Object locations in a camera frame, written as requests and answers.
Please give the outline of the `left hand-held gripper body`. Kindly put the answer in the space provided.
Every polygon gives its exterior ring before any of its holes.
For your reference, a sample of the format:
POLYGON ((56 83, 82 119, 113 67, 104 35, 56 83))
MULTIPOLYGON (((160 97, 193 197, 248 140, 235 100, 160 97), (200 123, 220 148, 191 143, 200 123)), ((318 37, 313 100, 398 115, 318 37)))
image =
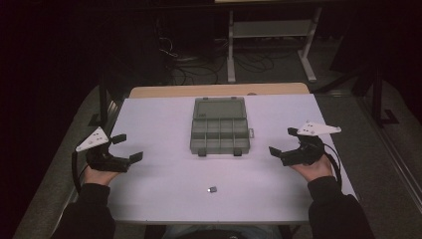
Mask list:
POLYGON ((99 126, 76 146, 76 152, 86 151, 86 162, 95 170, 127 172, 130 167, 128 158, 112 155, 108 149, 112 144, 106 132, 99 126))

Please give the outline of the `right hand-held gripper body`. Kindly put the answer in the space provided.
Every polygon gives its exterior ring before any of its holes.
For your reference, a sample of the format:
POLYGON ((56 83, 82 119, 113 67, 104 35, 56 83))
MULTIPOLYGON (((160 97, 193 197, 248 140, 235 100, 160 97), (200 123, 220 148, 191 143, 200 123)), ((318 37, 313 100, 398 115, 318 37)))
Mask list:
POLYGON ((307 121, 298 128, 299 147, 294 150, 285 151, 281 154, 283 166, 297 164, 313 164, 324 154, 324 143, 319 138, 323 134, 341 132, 339 126, 331 126, 317 122, 307 121))

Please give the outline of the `clear plastic compartment box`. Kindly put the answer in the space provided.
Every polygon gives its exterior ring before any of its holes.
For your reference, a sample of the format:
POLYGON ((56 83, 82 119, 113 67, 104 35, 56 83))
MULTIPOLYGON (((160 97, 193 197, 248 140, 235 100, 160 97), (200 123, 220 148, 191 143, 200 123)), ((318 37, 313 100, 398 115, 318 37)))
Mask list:
POLYGON ((191 124, 190 150, 198 156, 250 151, 250 131, 245 99, 198 98, 191 124))

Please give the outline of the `person's left hand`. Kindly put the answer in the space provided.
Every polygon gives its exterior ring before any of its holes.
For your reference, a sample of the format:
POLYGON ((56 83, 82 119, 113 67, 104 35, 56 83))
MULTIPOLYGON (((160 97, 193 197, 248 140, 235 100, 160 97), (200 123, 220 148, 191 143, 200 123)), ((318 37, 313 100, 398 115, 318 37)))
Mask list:
POLYGON ((85 170, 84 183, 98 184, 109 186, 111 181, 118 176, 118 172, 98 171, 92 169, 89 165, 85 170))

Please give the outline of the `person's right hand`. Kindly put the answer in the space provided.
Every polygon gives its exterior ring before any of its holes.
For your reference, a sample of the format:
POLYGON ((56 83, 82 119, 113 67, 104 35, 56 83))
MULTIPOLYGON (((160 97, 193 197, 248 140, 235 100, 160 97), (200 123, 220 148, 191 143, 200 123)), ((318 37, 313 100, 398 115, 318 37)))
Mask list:
POLYGON ((307 182, 325 176, 332 176, 331 163, 326 155, 311 165, 297 164, 292 169, 299 173, 307 182))

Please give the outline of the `black metal stand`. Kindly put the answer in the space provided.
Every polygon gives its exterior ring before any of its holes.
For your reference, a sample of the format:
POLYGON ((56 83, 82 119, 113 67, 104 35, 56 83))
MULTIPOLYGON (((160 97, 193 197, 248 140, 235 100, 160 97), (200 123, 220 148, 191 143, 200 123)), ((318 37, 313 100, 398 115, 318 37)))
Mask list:
POLYGON ((99 104, 99 111, 92 115, 89 126, 107 127, 112 122, 116 104, 107 90, 104 76, 99 78, 99 104))
POLYGON ((372 84, 372 105, 371 115, 375 123, 384 128, 386 124, 398 124, 398 119, 392 110, 382 107, 383 95, 383 78, 381 71, 376 68, 374 70, 374 79, 372 84))

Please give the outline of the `wooden table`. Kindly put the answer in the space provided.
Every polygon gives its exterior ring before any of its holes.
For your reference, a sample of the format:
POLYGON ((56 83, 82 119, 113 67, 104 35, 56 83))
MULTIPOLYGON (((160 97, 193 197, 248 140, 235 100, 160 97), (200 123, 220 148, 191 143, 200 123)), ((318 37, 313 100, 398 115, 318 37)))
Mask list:
POLYGON ((166 86, 137 87, 131 90, 129 98, 145 99, 253 95, 305 95, 309 92, 310 90, 303 83, 166 86))

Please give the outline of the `white metal desk frame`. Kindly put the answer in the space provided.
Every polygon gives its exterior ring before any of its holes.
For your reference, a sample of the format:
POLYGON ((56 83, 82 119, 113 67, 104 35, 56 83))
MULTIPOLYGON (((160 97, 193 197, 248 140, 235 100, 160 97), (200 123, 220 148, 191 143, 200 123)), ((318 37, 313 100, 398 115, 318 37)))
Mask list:
POLYGON ((227 77, 229 83, 236 82, 234 66, 235 39, 264 38, 264 37, 305 37, 305 45, 298 50, 298 56, 308 80, 314 83, 317 77, 308 59, 308 54, 317 30, 318 20, 322 8, 317 7, 310 19, 306 20, 277 20, 277 21, 248 21, 236 22, 234 12, 229 12, 228 24, 228 56, 227 77))

